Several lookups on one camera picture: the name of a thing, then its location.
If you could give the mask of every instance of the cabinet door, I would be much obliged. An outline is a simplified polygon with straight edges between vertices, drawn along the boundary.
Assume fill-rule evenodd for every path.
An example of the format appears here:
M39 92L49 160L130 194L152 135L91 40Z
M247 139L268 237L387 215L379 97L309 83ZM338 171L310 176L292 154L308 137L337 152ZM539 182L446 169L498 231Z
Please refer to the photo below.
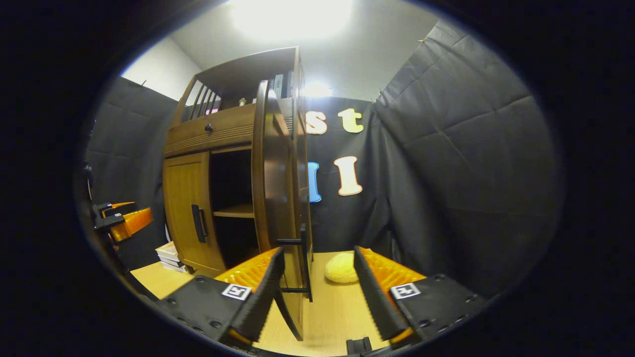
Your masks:
M293 115L293 206L295 207L295 232L301 237L301 228L304 225L307 240L307 266L309 272L304 272L304 265L301 264L302 276L308 276L311 272L313 261L313 235L311 232L311 209L309 207L309 169L307 162L307 132L304 115L295 112Z
M210 153L163 161L163 198L170 237L184 264L221 273L210 203Z
M299 238L293 207L293 156L284 117L267 81L258 87L251 145L251 191L260 249L277 246L278 239ZM284 247L282 287L302 287L299 246ZM284 303L302 336L303 294L283 293Z

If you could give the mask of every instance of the door handle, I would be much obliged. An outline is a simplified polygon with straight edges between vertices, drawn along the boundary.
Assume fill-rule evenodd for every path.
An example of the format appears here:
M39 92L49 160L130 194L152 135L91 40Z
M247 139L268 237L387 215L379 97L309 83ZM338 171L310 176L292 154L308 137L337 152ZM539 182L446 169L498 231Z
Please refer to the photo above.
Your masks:
M205 215L203 214L203 209L198 208L198 205L192 205L192 218L194 218L194 228L196 228L196 235L199 238L199 242L205 243L205 237L207 237L207 232L203 230L203 226L205 226Z

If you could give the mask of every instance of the letter cutout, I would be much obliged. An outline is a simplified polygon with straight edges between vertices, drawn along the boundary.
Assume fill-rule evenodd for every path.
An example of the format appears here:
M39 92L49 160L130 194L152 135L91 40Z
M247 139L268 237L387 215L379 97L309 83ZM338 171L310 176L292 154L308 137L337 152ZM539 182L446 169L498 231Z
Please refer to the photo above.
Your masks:
M305 115L307 120L307 134L322 135L326 133L328 127L324 122L326 116L322 112L307 112Z
M337 116L342 117L342 126L344 126L344 130L349 133L359 133L364 130L363 125L357 124L357 119L361 119L361 113L356 113L355 109L348 108L345 111L341 111L337 113Z
M309 202L320 202L322 196L318 193L318 181L316 175L318 174L319 164L309 162Z
M340 181L342 186L337 193L340 196L350 196L352 194L358 194L361 192L362 187L357 183L357 177L355 176L355 162L357 158L355 156L344 156L335 160L333 163L340 170Z

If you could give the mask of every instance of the yellow sponge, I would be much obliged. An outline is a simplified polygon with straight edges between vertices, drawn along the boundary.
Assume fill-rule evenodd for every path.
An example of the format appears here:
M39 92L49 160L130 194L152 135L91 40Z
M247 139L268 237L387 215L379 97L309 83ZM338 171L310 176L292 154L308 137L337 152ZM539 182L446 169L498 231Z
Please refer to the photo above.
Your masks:
M359 278L353 267L353 253L339 253L326 263L324 275L336 283L352 283Z

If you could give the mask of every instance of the wooden shelf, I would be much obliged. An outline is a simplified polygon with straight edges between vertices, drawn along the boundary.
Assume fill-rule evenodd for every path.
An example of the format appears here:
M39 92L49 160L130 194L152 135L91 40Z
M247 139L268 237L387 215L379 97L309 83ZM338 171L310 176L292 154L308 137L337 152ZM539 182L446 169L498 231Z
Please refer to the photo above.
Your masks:
M253 204L241 203L236 206L214 211L216 217L253 218Z
M245 150L251 150L251 144L246 144L246 145L228 145L228 146L224 146L218 149L212 149L210 152L212 155L215 154L223 154L224 152L232 152L232 151L245 151Z

